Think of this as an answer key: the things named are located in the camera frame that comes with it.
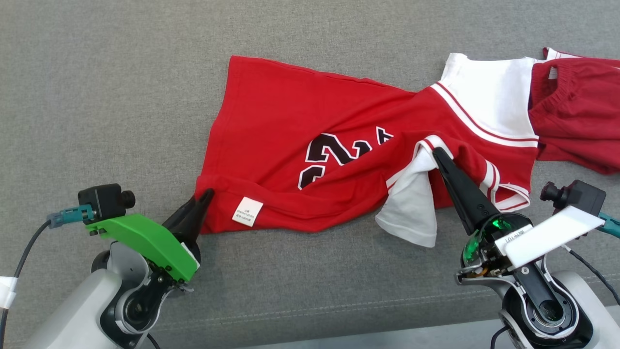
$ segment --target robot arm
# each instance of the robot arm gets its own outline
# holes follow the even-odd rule
[[[118,184],[79,192],[87,230],[111,239],[110,250],[95,258],[92,274],[25,348],[139,348],[166,297],[191,291],[187,283],[200,267],[196,240],[212,198],[213,190],[192,197],[160,225],[125,215],[135,198]]]
[[[456,282],[487,286],[500,296],[500,318],[513,344],[616,348],[620,328],[587,284],[576,273],[551,274],[546,265],[547,252],[609,222],[597,217],[605,192],[580,181],[561,191],[548,185],[541,199],[553,200],[556,214],[534,227],[521,214],[500,213],[443,149],[433,156],[470,235]]]

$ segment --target teal connector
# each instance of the teal connector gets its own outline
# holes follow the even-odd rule
[[[65,209],[57,213],[47,215],[50,220],[50,229],[60,227],[63,224],[82,222],[84,220],[92,220],[94,218],[91,205],[81,205]]]
[[[608,233],[617,238],[620,238],[620,221],[602,212],[598,214],[598,217],[605,221],[605,225],[602,225],[601,227],[596,228],[597,230],[600,230],[603,233]]]

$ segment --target gray fabric surface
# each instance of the gray fabric surface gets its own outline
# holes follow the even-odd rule
[[[550,45],[620,57],[620,2],[437,1],[0,1],[0,274],[12,275],[50,212],[80,189],[120,183],[133,212],[162,222],[193,192],[228,58],[265,57],[369,77],[417,91],[450,52],[474,59],[541,58]],[[620,181],[569,163],[537,163],[547,180],[582,179],[608,192]],[[535,222],[552,212],[534,199]],[[196,292],[166,302],[154,336],[163,348],[231,348],[495,317],[488,290],[453,272],[466,236],[438,212],[434,249],[383,232],[372,215],[317,235],[284,230],[202,237]],[[620,287],[620,242],[592,233],[572,245]],[[11,309],[7,347],[25,339],[89,272],[106,247],[71,225],[42,235]],[[554,269],[586,276],[566,253]]]

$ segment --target clothing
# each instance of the clothing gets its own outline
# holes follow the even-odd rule
[[[484,165],[468,167],[475,161],[463,161],[455,155],[457,164],[480,185],[480,190],[497,209],[504,212],[529,205],[537,137],[529,124],[527,106],[535,62],[533,58],[474,61],[463,54],[452,53],[441,80],[432,86],[449,104],[450,110],[461,116],[453,122],[465,123],[476,134],[476,137],[451,136],[464,140],[490,162],[493,176],[487,173],[480,182],[472,174],[483,173]],[[435,211],[428,202],[433,202],[434,197],[435,206],[443,207],[450,201],[439,173],[432,171],[427,175],[436,168],[432,149],[439,145],[446,148],[440,140],[420,144],[420,151],[390,189],[376,217],[377,223],[389,233],[426,247],[433,247],[436,238]]]
[[[538,159],[617,173],[620,61],[546,51],[552,60],[533,68],[529,111],[540,136]]]
[[[232,57],[197,179],[197,196],[207,188],[216,193],[203,232],[317,232],[375,210],[392,185],[414,193],[425,190],[416,184],[422,183],[433,195],[426,190],[416,198],[419,207],[449,206],[438,173],[412,188],[399,181],[431,146],[445,145],[499,206],[527,206],[537,145],[527,117],[511,125],[491,114],[469,115],[451,96],[460,93],[457,85],[435,84],[416,94],[370,79]],[[433,212],[426,222],[434,219]]]

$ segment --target green light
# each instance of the green light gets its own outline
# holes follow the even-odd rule
[[[506,222],[506,221],[505,221],[505,220],[503,220],[503,219],[496,219],[496,220],[494,220],[494,221],[492,222],[492,224],[493,224],[496,228],[498,228],[499,230],[502,230],[502,229],[510,229],[510,228],[511,228],[510,223]]]
[[[475,236],[471,237],[465,245],[465,249],[463,250],[463,261],[466,265],[470,264],[474,260],[476,260],[478,256],[478,246],[480,243]]]

